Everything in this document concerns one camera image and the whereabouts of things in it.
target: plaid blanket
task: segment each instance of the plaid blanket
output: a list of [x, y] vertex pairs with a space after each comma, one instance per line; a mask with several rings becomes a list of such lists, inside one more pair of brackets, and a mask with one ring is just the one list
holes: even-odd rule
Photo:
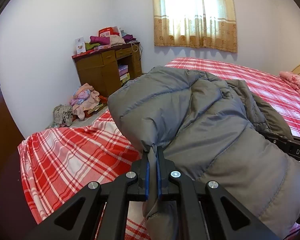
[[[168, 67], [199, 69], [223, 79], [246, 80], [300, 136], [300, 95], [279, 77], [224, 62], [176, 58]], [[91, 126], [53, 128], [34, 133], [18, 147], [22, 185], [30, 210], [40, 223], [90, 181], [106, 183], [129, 171], [138, 152], [120, 133], [107, 111]], [[150, 239], [142, 204], [131, 202], [125, 239]]]

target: wall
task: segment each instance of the wall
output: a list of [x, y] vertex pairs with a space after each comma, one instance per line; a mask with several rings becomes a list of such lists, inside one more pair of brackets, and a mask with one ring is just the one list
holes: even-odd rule
[[0, 84], [24, 137], [45, 129], [53, 108], [80, 86], [74, 39], [89, 41], [113, 26], [111, 6], [111, 0], [11, 0], [0, 15]]
[[117, 24], [144, 48], [143, 72], [175, 57], [198, 57], [243, 65], [272, 74], [300, 63], [300, 9], [293, 0], [234, 0], [238, 53], [215, 49], [155, 47], [152, 0], [114, 0]]

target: gray puffer jacket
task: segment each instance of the gray puffer jacket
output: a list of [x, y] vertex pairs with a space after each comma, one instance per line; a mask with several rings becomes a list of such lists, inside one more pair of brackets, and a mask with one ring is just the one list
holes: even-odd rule
[[224, 81], [196, 70], [155, 67], [109, 97], [122, 134], [151, 165], [143, 212], [152, 240], [175, 239], [174, 202], [156, 191], [156, 147], [193, 180], [218, 181], [279, 237], [300, 216], [300, 163], [257, 131], [291, 138], [269, 104], [244, 81]]

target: triangular cutout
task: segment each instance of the triangular cutout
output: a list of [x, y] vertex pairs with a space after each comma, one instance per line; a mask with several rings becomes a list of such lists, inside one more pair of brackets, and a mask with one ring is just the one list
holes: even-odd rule
[[66, 230], [71, 230], [77, 220], [80, 210], [85, 202], [85, 198], [79, 198], [73, 205], [56, 218], [54, 223]]
[[226, 197], [221, 198], [221, 203], [226, 210], [231, 227], [234, 231], [239, 230], [250, 224], [249, 218], [247, 218], [242, 212], [236, 208]]

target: wooden desk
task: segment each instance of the wooden desk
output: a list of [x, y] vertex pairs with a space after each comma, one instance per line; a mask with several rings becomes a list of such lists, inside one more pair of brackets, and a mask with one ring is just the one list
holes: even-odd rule
[[128, 65], [130, 79], [141, 76], [139, 44], [124, 44], [87, 55], [75, 55], [81, 85], [88, 83], [100, 95], [108, 97], [121, 87], [118, 65]]

